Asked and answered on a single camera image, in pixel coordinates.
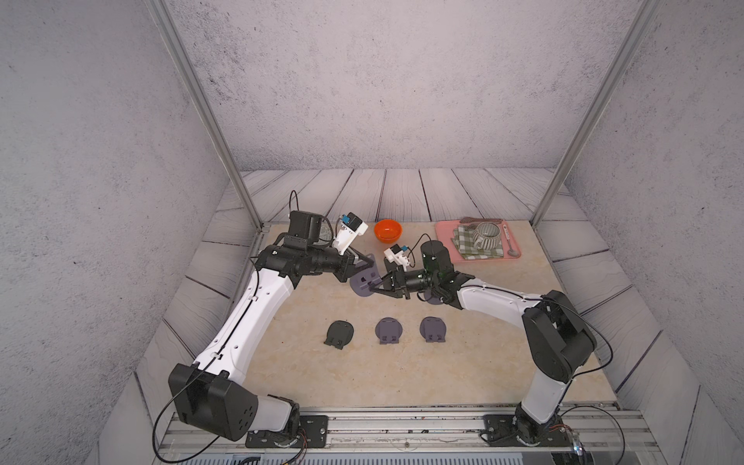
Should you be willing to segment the aluminium frame post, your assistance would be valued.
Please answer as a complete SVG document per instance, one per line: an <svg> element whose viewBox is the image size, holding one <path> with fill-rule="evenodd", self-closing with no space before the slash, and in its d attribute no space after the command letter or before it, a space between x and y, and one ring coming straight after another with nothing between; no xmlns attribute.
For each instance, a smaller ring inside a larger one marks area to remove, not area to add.
<svg viewBox="0 0 744 465"><path fill-rule="evenodd" d="M657 15L660 4L661 1L659 0L644 0L641 2L641 5L639 5L637 14L632 21L625 38L621 42L616 55L610 62L594 98L588 106L579 127L577 127L575 135L573 135L573 139L571 139L571 142L553 172L552 179L548 184L548 188L546 188L546 193L542 196L540 203L530 219L530 224L534 229L538 228L542 223L542 220L546 218L546 215L548 214L553 201L557 197L561 186L568 178L575 164L577 164L577 160L579 160L579 156L585 148L585 145L589 142L593 131L610 104L615 89L618 87L627 69L632 64L634 56L639 50L644 36L647 34L648 29Z"/></svg>
<svg viewBox="0 0 744 465"><path fill-rule="evenodd" d="M178 71L178 75L186 86L201 123L205 126L205 130L207 130L209 139L216 150L216 154L227 173L232 187L236 190L236 195L238 195L242 207L246 210L251 224L256 229L261 230L263 228L263 221L259 213L257 213L257 209L245 186L238 166L236 166L232 151L209 104L207 95L203 90L196 70L184 46L184 42L177 31L176 23L172 19L167 2L163 0L148 0L145 1L145 4L153 16L154 22L174 62L174 66L176 66L176 71Z"/></svg>

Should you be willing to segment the orange bowl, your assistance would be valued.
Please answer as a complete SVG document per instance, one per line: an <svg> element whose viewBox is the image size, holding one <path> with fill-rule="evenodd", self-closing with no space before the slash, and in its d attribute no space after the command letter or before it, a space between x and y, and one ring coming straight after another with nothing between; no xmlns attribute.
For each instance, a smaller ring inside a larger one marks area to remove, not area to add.
<svg viewBox="0 0 744 465"><path fill-rule="evenodd" d="M395 220L383 219L374 226L374 234L379 242L393 244L402 234L402 226Z"/></svg>

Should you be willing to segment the purple stand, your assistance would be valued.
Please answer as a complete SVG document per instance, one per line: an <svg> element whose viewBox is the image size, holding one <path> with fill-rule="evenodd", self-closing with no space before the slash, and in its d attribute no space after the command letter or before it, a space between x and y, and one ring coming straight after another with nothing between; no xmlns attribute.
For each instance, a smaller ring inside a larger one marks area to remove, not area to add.
<svg viewBox="0 0 744 465"><path fill-rule="evenodd" d="M375 327L375 334L381 345L398 344L402 333L403 327L401 323L392 317L381 319Z"/></svg>
<svg viewBox="0 0 744 465"><path fill-rule="evenodd" d="M420 322L420 335L426 343L445 343L447 325L441 318L425 317Z"/></svg>
<svg viewBox="0 0 744 465"><path fill-rule="evenodd" d="M369 256L370 263L359 261L355 264L355 273L350 277L349 284L352 291L361 298L373 295L371 287L381 282L379 270L373 256Z"/></svg>
<svg viewBox="0 0 744 465"><path fill-rule="evenodd" d="M442 305L443 302L439 296L433 296L433 294L424 294L424 301L431 305Z"/></svg>

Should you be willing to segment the metal spoon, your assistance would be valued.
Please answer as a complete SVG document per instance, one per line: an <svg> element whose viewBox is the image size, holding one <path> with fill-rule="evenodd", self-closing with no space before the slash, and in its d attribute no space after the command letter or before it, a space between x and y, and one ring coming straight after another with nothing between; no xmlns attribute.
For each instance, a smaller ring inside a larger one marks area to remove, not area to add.
<svg viewBox="0 0 744 465"><path fill-rule="evenodd" d="M513 234L511 233L511 230L507 223L503 224L502 227L504 240L507 244L506 248L506 254L511 258L519 258L521 256L520 251L515 247L515 242L513 241Z"/></svg>

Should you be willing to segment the pink tray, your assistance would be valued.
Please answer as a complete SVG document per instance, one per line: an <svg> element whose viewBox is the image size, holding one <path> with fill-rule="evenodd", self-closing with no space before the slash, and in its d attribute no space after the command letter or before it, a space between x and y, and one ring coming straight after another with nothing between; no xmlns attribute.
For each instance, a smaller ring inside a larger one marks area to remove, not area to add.
<svg viewBox="0 0 744 465"><path fill-rule="evenodd" d="M509 225L509 223L506 220L504 220L500 224L500 227L501 227L501 245L502 245L503 250L504 250L504 257L501 258L501 259L487 259L487 260L475 260L475 261L467 261L467 260L463 259L463 257L461 257L461 255L459 255L459 253L456 251L455 245L451 241L453 239L453 231L458 226L461 225L461 224L459 224L459 220L438 222L436 224L436 226L435 226L435 232L436 232L436 236L437 236L437 239L439 240L439 242L442 242L443 243L443 246L445 246L445 248L448 250L448 252L450 254L449 256L451 257L451 261L454 264L456 264L456 263L457 264L458 263L459 264L460 263L461 264L462 263L464 264L464 263L471 263L471 262L485 262L485 261L514 261L514 260L518 260L518 259L521 258L521 256L519 258L516 258L515 259L515 258L509 257L506 254L506 251L507 251L506 246L507 246L507 244L506 244L506 242L504 240L504 235L503 235L503 230L502 230L502 227L503 227L503 224L504 223L507 223L508 224L508 226L509 226L509 228L511 230L511 233L513 234L512 229L511 229L511 226ZM476 224L474 224L474 225L465 225L465 226L468 227L468 228L472 228L472 227L476 226ZM517 240L515 239L515 236L514 235L513 235L513 241L515 242L515 247L521 253L521 249L520 249L520 247L519 247L519 245L517 243Z"/></svg>

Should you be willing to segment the green checkered cloth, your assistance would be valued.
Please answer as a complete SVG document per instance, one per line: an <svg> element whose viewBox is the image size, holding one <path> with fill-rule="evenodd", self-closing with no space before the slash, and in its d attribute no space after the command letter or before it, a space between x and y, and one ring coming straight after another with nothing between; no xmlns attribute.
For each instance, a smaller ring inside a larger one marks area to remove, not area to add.
<svg viewBox="0 0 744 465"><path fill-rule="evenodd" d="M453 231L453 239L456 251L467 261L501 259L504 257L504 250L501 245L500 236L494 238L495 245L490 248L477 244L477 232L465 225L458 226Z"/></svg>

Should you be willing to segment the right aluminium frame post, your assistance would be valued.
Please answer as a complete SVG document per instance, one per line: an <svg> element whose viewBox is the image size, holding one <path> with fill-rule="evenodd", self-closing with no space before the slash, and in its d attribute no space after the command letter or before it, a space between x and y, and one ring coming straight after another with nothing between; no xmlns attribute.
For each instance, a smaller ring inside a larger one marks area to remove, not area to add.
<svg viewBox="0 0 744 465"><path fill-rule="evenodd" d="M627 69L632 64L634 56L639 50L644 36L647 34L648 29L657 15L660 4L661 1L659 0L644 0L641 2L641 5L639 5L637 14L632 21L625 38L621 42L616 55L610 62L594 98L588 106L579 127L577 127L575 135L573 135L573 139L571 139L571 142L553 172L552 179L548 184L548 188L546 188L546 193L542 196L540 203L530 219L530 224L534 229L538 228L542 223L542 220L546 218L546 215L548 214L553 201L557 197L561 186L568 178L575 164L577 164L577 160L579 160L579 156L585 148L585 145L589 142L593 131L610 104L615 89L618 87Z"/></svg>

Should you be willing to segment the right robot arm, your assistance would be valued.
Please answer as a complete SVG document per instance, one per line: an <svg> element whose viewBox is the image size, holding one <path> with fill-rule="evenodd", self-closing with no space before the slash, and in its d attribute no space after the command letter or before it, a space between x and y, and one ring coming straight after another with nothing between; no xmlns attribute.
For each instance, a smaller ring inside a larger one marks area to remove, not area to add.
<svg viewBox="0 0 744 465"><path fill-rule="evenodd" d="M569 386L597 347L593 332L569 298L559 291L518 293L458 271L439 240L424 242L420 251L422 268L411 269L402 247L387 249L387 273L372 292L391 298L428 292L443 304L479 312L524 331L536 373L515 410L515 428L526 440L556 424Z"/></svg>

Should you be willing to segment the dark green stand front left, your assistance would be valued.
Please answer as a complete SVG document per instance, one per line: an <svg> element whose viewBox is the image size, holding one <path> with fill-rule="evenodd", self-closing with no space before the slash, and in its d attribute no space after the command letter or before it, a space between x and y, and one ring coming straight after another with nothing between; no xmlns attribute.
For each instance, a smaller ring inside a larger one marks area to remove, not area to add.
<svg viewBox="0 0 744 465"><path fill-rule="evenodd" d="M334 321L327 330L324 344L337 350L342 350L353 339L355 329L347 321Z"/></svg>

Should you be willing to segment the left aluminium frame post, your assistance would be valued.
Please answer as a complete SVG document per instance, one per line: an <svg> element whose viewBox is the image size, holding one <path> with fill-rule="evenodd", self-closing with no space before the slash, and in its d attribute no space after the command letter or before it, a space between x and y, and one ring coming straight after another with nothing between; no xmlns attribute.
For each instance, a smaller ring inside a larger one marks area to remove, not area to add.
<svg viewBox="0 0 744 465"><path fill-rule="evenodd" d="M176 71L178 71L178 75L186 86L201 123L205 126L205 130L207 130L209 139L216 150L216 154L227 173L232 187L236 190L236 195L238 195L242 207L246 210L251 224L256 229L261 230L263 228L263 221L259 213L257 213L257 209L245 186L238 166L236 166L232 151L209 104L207 95L203 90L196 70L184 46L184 42L177 31L176 23L172 19L167 2L163 0L148 0L145 1L145 4L153 16L154 22L174 62L174 66L176 66Z"/></svg>

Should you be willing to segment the brown wooden spoon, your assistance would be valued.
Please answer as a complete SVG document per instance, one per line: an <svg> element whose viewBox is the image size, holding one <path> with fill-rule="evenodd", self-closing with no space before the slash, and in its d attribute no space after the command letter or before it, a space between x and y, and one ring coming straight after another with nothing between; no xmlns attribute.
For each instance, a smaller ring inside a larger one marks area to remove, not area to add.
<svg viewBox="0 0 744 465"><path fill-rule="evenodd" d="M459 220L461 225L474 225L480 223L494 223L501 224L504 220L502 218L476 218L476 217L465 217Z"/></svg>

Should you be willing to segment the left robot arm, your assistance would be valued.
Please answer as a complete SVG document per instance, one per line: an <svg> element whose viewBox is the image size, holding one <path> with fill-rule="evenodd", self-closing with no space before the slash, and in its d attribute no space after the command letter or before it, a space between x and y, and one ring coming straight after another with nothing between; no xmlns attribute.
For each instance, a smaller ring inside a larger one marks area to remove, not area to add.
<svg viewBox="0 0 744 465"><path fill-rule="evenodd" d="M178 418L230 441L258 432L292 443L300 430L300 407L290 399L257 395L243 385L248 366L283 303L306 276L332 274L347 282L362 254L352 244L368 226L347 213L331 228L324 215L294 210L287 232L262 250L248 288L207 348L189 365L176 364L169 377Z"/></svg>

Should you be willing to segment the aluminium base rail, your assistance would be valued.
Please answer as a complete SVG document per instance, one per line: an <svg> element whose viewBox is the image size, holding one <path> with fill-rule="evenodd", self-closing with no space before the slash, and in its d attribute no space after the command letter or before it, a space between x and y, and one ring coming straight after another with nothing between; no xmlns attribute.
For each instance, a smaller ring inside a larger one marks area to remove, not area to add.
<svg viewBox="0 0 744 465"><path fill-rule="evenodd" d="M663 464L641 413L566 405L540 445L490 446L481 433L512 419L511 405L305 409L329 418L325 447L249 449L173 418L160 457L180 464Z"/></svg>

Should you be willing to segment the green patterned bowl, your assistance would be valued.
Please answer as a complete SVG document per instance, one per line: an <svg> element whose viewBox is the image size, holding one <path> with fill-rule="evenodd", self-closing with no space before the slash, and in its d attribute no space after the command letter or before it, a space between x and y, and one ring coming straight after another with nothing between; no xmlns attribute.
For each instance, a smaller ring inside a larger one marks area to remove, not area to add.
<svg viewBox="0 0 744 465"><path fill-rule="evenodd" d="M324 225L321 228L321 232L319 235L319 242L321 244L331 244L331 242L333 242L333 238L334 238L334 235L333 235L332 228L329 228L327 225Z"/></svg>

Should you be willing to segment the ribbed grey cup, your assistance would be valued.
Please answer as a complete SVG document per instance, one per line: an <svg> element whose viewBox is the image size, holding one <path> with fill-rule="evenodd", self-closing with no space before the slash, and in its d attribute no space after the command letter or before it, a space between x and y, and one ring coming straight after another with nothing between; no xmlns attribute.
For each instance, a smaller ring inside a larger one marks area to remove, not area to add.
<svg viewBox="0 0 744 465"><path fill-rule="evenodd" d="M497 249L501 244L501 227L499 223L480 222L471 228L473 233L473 246L477 250L490 251Z"/></svg>

